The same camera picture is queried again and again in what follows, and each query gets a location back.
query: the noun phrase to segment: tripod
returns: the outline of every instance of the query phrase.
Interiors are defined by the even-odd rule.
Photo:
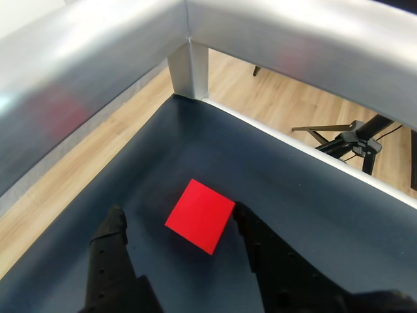
[[[304,130],[311,134],[321,145],[316,149],[334,158],[341,158],[352,151],[364,158],[362,171],[372,175],[375,156],[382,149],[382,145],[373,137],[390,126],[394,121],[381,115],[376,115],[364,123],[353,121],[348,125],[293,127],[292,130]],[[318,132],[341,132],[332,141],[328,141]]]

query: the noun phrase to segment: red square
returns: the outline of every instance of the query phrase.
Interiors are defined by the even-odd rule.
[[[235,203],[192,179],[165,226],[213,254]]]

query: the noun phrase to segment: metal rail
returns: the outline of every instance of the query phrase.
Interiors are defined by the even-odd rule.
[[[0,195],[166,57],[175,92],[205,97],[207,47],[417,129],[416,33],[368,0],[80,1],[0,42]]]
[[[188,39],[181,0],[83,0],[0,42],[0,195]]]

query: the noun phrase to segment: black cable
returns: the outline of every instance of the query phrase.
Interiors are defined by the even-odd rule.
[[[387,132],[386,134],[383,134],[381,137],[379,137],[379,138],[378,138],[378,139],[376,139],[376,140],[378,141],[378,140],[380,140],[380,139],[384,138],[385,136],[387,136],[387,135],[389,135],[389,134],[392,134],[392,133],[393,133],[393,132],[395,132],[396,130],[399,130],[402,126],[403,126],[403,125],[399,125],[397,128],[395,128],[395,129],[391,130],[390,132]],[[352,158],[354,158],[354,157],[357,157],[357,156],[358,156],[358,155],[351,156],[350,158],[347,158],[346,160],[343,160],[343,161],[344,161],[344,162],[349,161],[350,159],[352,159]]]
[[[387,132],[386,134],[383,134],[381,137],[379,137],[379,138],[377,139],[377,141],[378,141],[378,140],[380,140],[381,138],[384,138],[386,135],[392,134],[392,133],[393,133],[393,132],[395,132],[396,130],[400,129],[402,126],[403,126],[403,125],[399,125],[397,128],[395,128],[395,129],[391,130],[390,132]]]
[[[347,158],[346,160],[343,160],[344,162],[346,162],[346,161],[349,161],[350,159],[352,159],[352,158],[354,158],[354,157],[357,157],[358,155],[354,155],[354,156],[351,156],[350,158]]]

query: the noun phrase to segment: dark blue tray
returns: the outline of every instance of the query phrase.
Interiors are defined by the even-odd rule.
[[[213,256],[164,226],[191,178],[251,207],[347,290],[417,298],[414,208],[209,104],[172,96],[0,280],[0,311],[83,308],[89,239],[118,204],[136,275],[148,276],[166,313],[262,312],[232,219]]]

